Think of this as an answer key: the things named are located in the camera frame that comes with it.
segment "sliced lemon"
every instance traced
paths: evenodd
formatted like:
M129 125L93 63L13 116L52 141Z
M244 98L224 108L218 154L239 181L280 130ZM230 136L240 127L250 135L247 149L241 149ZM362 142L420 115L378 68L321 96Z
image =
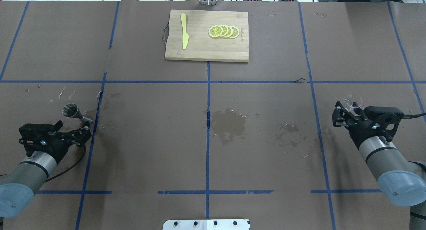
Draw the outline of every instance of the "sliced lemon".
M209 29L209 36L212 38L217 38L222 34L223 28L220 25L213 25Z
M224 25L221 24L220 27L222 27L222 34L220 35L221 37L224 37L225 35L228 35L229 33L229 29L228 29L228 25Z
M232 35L229 36L230 39L235 39L236 37L239 36L239 28L235 27L235 26L231 26L232 29Z
M232 31L232 28L229 25L227 25L226 27L228 28L228 34L223 36L223 37L229 38L230 36L232 36L233 31Z

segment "light blue joint cap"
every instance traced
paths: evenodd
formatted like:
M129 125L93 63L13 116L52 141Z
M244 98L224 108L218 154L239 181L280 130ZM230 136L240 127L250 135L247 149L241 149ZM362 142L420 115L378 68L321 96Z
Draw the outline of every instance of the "light blue joint cap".
M377 183L389 201L397 206L414 206L426 200L426 183L412 172L387 171Z
M32 190L23 184L8 183L0 186L0 217L18 216L34 198Z

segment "lime slice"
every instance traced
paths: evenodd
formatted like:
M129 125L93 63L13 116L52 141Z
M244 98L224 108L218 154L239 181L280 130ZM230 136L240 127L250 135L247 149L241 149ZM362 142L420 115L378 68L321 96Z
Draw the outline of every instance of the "lime slice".
M228 35L229 33L229 29L228 29L228 25L224 25L221 24L220 27L222 27L222 34L220 35L221 37L224 37L225 35Z
M239 28L235 27L235 26L231 26L232 29L232 35L229 36L230 39L235 39L236 37L239 36Z
M227 25L226 27L228 28L228 34L223 36L223 37L229 38L230 36L232 36L233 31L232 31L232 28L230 26Z
M209 29L209 36L212 38L217 38L222 34L223 28L220 25L213 25Z

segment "wooden cutting board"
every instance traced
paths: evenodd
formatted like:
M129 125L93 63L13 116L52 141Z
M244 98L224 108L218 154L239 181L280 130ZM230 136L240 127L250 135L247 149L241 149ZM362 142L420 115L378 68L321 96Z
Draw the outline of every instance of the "wooden cutting board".
M189 42L182 49L181 14L187 15ZM208 31L213 25L236 26L240 35L235 39L212 38ZM198 60L248 63L248 13L230 11L171 10L166 60Z

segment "knife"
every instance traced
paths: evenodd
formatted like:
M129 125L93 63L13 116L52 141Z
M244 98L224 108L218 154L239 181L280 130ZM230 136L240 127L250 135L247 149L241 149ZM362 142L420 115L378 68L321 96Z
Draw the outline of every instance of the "knife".
M183 33L183 41L182 41L182 49L186 49L189 42L189 34L186 32L186 14L181 14L181 21L182 21L182 33Z

